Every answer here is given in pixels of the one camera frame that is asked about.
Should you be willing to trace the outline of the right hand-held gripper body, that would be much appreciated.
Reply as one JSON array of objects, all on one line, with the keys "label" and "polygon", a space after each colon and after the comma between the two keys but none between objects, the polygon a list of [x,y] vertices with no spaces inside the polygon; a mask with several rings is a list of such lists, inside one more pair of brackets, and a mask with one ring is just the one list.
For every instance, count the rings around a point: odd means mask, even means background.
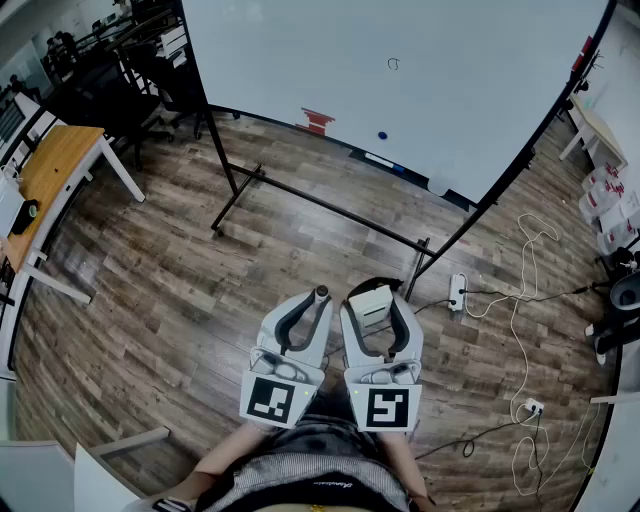
[{"label": "right hand-held gripper body", "polygon": [[412,432],[422,385],[416,361],[347,368],[344,380],[358,429],[362,432]]}]

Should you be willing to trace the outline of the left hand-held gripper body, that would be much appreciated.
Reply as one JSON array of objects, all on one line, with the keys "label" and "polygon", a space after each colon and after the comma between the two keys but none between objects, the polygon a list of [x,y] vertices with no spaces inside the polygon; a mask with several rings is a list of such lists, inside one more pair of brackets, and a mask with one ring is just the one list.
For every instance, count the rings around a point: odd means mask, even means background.
[{"label": "left hand-held gripper body", "polygon": [[291,429],[304,415],[325,374],[320,368],[254,347],[243,372],[239,414],[265,425]]}]

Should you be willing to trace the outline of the white whiteboard eraser black felt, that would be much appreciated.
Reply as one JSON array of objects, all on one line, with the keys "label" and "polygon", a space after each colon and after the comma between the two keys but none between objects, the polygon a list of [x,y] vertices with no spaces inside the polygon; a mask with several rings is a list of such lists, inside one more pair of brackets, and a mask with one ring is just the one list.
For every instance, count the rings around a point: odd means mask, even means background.
[{"label": "white whiteboard eraser black felt", "polygon": [[390,311],[393,293],[403,281],[391,277],[374,277],[357,285],[347,296],[360,328],[382,322]]}]

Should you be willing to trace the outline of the person's right forearm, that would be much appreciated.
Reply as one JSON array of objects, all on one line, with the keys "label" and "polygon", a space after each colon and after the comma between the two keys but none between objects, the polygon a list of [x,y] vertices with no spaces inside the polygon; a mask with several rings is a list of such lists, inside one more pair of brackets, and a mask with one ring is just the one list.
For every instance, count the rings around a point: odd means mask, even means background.
[{"label": "person's right forearm", "polygon": [[379,432],[377,436],[390,467],[405,486],[411,500],[421,512],[437,512],[406,435],[403,432]]}]

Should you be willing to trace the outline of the person's left forearm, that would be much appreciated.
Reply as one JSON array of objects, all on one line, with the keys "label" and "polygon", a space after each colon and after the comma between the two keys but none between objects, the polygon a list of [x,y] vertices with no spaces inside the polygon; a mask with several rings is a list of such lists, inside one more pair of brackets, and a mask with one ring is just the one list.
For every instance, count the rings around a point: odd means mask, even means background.
[{"label": "person's left forearm", "polygon": [[268,437],[257,424],[248,422],[224,438],[195,466],[193,498],[210,489],[215,481],[238,459],[254,452]]}]

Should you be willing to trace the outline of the person's dark denim shorts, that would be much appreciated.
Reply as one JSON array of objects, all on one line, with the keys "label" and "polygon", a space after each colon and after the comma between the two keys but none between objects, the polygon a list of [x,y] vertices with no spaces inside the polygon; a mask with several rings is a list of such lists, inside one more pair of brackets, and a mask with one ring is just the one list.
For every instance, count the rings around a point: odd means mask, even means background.
[{"label": "person's dark denim shorts", "polygon": [[322,393],[291,430],[295,444],[312,453],[369,457],[379,454],[374,437],[358,429],[345,393]]}]

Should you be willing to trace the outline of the person's grey knit top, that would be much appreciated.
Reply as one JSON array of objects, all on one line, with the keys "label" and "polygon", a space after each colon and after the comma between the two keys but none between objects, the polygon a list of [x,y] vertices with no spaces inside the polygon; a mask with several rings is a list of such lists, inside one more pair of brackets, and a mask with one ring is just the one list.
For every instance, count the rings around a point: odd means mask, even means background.
[{"label": "person's grey knit top", "polygon": [[195,512],[251,512],[284,504],[419,512],[371,439],[332,439],[328,446],[337,451],[273,450],[245,458],[198,498]]}]

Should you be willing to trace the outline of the white marker with blue cap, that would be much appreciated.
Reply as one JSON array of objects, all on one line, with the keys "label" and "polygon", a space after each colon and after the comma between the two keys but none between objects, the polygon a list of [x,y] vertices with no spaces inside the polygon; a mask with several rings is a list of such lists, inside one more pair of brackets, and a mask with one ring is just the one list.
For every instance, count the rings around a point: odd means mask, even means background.
[{"label": "white marker with blue cap", "polygon": [[405,171],[404,167],[402,167],[402,166],[400,166],[400,165],[398,165],[398,164],[396,164],[394,162],[391,162],[391,161],[389,161],[387,159],[384,159],[382,157],[374,155],[372,153],[365,152],[364,153],[364,157],[367,160],[370,160],[372,162],[375,162],[376,164],[379,164],[379,165],[382,165],[384,167],[387,167],[387,168],[391,169],[392,171],[394,171],[396,173],[403,173]]}]

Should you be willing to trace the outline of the white table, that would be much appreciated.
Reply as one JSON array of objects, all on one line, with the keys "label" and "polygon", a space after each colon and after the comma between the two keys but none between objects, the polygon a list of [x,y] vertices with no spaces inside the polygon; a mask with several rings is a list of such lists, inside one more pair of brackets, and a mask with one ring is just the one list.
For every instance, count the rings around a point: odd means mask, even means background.
[{"label": "white table", "polygon": [[570,94],[569,101],[582,117],[582,125],[578,128],[576,135],[560,153],[559,160],[563,161],[580,141],[584,142],[583,148],[586,149],[589,142],[595,139],[596,143],[601,143],[607,147],[615,156],[617,159],[617,169],[624,169],[628,165],[628,161],[609,125],[592,109],[585,107],[576,94]]},{"label": "white table", "polygon": [[640,512],[640,340],[618,350],[613,390],[592,402],[605,428],[572,512]]},{"label": "white table", "polygon": [[0,499],[11,512],[121,512],[143,497],[107,464],[168,438],[159,427],[70,456],[56,441],[0,442]]}]

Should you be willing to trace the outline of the stack of clear storage boxes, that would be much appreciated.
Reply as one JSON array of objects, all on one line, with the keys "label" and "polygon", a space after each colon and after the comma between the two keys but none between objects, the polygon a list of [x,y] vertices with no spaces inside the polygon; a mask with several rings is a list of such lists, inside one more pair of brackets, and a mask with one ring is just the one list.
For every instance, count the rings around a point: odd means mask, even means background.
[{"label": "stack of clear storage boxes", "polygon": [[578,201],[584,221],[596,231],[602,255],[632,247],[640,241],[640,196],[625,191],[619,170],[605,163],[582,182],[584,194]]}]

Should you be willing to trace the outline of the black office chair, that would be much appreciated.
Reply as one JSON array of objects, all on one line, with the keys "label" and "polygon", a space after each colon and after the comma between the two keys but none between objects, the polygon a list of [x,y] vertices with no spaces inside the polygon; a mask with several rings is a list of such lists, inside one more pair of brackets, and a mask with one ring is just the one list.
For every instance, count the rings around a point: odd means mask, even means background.
[{"label": "black office chair", "polygon": [[155,113],[160,99],[128,82],[115,54],[107,52],[85,58],[76,77],[73,97],[78,121],[103,128],[115,140],[124,138],[125,145],[134,148],[137,170],[143,169],[141,146],[145,139],[174,140],[172,133],[154,128],[164,125],[162,117]]},{"label": "black office chair", "polygon": [[158,88],[165,109],[177,112],[170,125],[177,129],[183,120],[194,116],[193,134],[199,140],[202,137],[200,124],[204,119],[204,112],[200,109],[195,76],[190,65],[183,63],[175,67],[169,59],[154,56],[150,70],[150,80]]}]

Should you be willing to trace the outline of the white box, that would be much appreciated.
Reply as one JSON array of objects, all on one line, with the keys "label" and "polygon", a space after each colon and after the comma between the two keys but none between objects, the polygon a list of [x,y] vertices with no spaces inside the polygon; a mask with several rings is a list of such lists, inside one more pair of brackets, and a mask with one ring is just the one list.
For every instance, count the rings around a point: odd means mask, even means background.
[{"label": "white box", "polygon": [[7,238],[11,233],[24,201],[19,183],[0,175],[0,238]]}]

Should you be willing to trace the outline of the red rectangular tag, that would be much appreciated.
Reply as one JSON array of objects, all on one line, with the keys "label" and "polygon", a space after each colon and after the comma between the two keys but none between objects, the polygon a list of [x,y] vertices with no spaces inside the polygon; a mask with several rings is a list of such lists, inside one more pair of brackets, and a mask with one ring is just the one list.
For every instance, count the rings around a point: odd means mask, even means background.
[{"label": "red rectangular tag", "polygon": [[576,58],[573,66],[572,66],[572,69],[571,69],[572,73],[576,73],[578,71],[582,61],[584,60],[584,58],[586,56],[587,51],[589,50],[589,48],[591,46],[592,40],[593,40],[592,36],[588,36],[587,37],[582,49],[580,50],[580,53],[579,53],[578,57]]}]

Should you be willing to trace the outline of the wooden desk with white frame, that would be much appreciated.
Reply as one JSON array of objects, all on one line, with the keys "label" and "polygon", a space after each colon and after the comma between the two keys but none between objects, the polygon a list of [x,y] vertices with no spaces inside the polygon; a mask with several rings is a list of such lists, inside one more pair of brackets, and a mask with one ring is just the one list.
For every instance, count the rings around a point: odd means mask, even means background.
[{"label": "wooden desk with white frame", "polygon": [[92,179],[90,168],[102,155],[121,181],[142,202],[145,195],[121,163],[104,130],[96,127],[57,125],[49,131],[20,172],[23,197],[38,202],[35,219],[19,235],[2,237],[2,250],[18,278],[33,278],[84,304],[91,298],[35,267],[45,260],[41,251],[53,223],[61,215],[75,187],[83,179]]}]

